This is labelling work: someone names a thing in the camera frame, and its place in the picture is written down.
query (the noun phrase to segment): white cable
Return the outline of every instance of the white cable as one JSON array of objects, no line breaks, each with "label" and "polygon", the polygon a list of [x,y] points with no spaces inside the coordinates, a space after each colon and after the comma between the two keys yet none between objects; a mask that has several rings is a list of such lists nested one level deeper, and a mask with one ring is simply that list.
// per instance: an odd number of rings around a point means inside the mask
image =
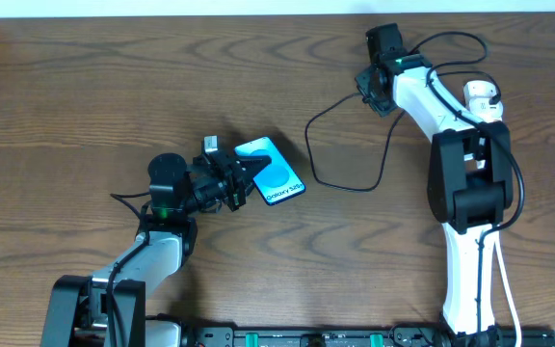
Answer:
[{"label": "white cable", "polygon": [[496,248],[496,258],[498,259],[498,267],[500,268],[500,277],[502,278],[502,285],[505,288],[505,294],[507,296],[507,303],[509,304],[509,310],[511,311],[511,317],[513,318],[513,324],[515,325],[515,347],[521,346],[521,327],[519,326],[519,318],[517,317],[517,310],[515,309],[515,303],[513,301],[513,295],[511,294],[511,288],[509,287],[509,280],[507,279],[507,269],[505,268],[505,259],[502,256],[502,251],[500,251],[500,235],[496,238],[494,242]]}]

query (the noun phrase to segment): white plug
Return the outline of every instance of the white plug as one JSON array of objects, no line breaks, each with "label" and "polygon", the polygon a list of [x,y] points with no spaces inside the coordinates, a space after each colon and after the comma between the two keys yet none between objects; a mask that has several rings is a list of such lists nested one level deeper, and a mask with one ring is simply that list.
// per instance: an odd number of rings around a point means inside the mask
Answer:
[{"label": "white plug", "polygon": [[496,96],[496,87],[488,81],[470,81],[463,86],[466,108],[473,115],[487,122],[502,119],[502,102],[490,105],[489,101]]}]

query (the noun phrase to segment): tabletop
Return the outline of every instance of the tabletop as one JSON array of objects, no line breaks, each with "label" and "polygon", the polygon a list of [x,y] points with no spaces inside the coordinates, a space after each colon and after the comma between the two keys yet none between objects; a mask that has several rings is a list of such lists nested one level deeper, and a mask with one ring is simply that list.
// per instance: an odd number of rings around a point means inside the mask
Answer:
[{"label": "tabletop", "polygon": [[[476,68],[502,88],[526,184],[523,215],[501,234],[511,288],[524,326],[555,329],[555,13],[1,19],[0,346],[38,344],[55,280],[130,247],[136,218],[109,193],[146,191],[155,155],[191,162],[206,135],[269,136],[307,191],[198,216],[195,253],[147,313],[240,327],[436,322],[446,249],[426,197],[428,140],[402,120],[367,194],[317,184],[304,144],[306,122],[356,91],[365,32],[390,22],[406,46],[444,30],[488,43]],[[480,54],[456,38],[422,51],[433,63]],[[444,82],[461,98],[468,78]],[[319,175],[372,183],[394,117],[353,99],[316,121]],[[511,326],[497,269],[493,286]]]}]

